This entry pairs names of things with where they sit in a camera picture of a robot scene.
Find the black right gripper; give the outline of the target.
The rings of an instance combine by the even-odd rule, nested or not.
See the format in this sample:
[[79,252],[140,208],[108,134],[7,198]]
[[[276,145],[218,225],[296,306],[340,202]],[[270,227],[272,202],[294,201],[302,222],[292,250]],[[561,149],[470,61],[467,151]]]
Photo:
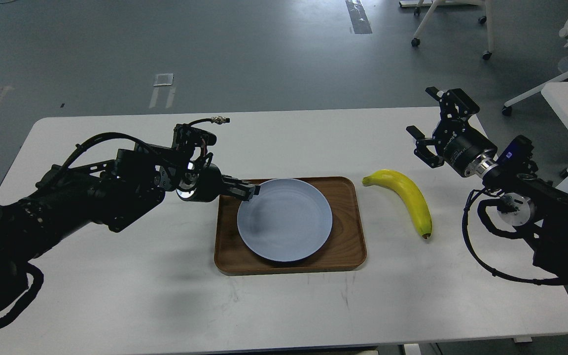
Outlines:
[[[440,168],[446,162],[464,178],[474,175],[475,160],[491,159],[497,152],[495,144],[469,124],[479,113],[479,105],[461,88],[428,87],[425,91],[439,104],[440,121],[430,139],[416,126],[406,127],[415,140],[413,153],[429,168]],[[428,146],[435,146],[437,154]]]

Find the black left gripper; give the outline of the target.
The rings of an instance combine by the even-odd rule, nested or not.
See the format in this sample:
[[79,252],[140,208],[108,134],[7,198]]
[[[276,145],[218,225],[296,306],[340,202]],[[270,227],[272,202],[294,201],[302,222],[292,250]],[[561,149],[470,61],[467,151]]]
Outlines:
[[211,163],[200,171],[188,170],[181,175],[176,194],[187,202],[212,202],[219,195],[240,201],[250,201],[259,195],[261,186],[248,180],[222,175],[218,166]]

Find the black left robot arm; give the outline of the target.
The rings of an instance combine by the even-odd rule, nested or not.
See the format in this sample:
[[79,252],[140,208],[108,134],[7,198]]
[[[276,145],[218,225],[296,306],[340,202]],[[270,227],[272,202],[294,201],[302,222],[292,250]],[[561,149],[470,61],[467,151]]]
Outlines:
[[0,205],[0,329],[34,301],[44,276],[31,260],[90,223],[120,232],[157,207],[169,191],[181,200],[219,196],[249,201],[258,185],[224,175],[208,148],[216,136],[177,124],[169,147],[118,132],[97,134],[36,183],[36,191]]

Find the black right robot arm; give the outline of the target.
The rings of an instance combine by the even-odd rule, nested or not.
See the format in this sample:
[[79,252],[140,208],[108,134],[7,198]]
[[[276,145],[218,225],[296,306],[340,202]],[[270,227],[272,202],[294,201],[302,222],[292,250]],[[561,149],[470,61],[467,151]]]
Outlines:
[[469,125],[479,106],[460,88],[426,92],[440,107],[432,137],[415,126],[406,130],[415,139],[414,154],[431,168],[448,164],[463,178],[478,176],[481,193],[477,214],[491,234],[523,240],[533,250],[535,267],[554,274],[551,279],[510,276],[478,260],[495,277],[536,285],[568,284],[568,193],[536,175],[532,142],[518,135],[501,153],[480,131]]

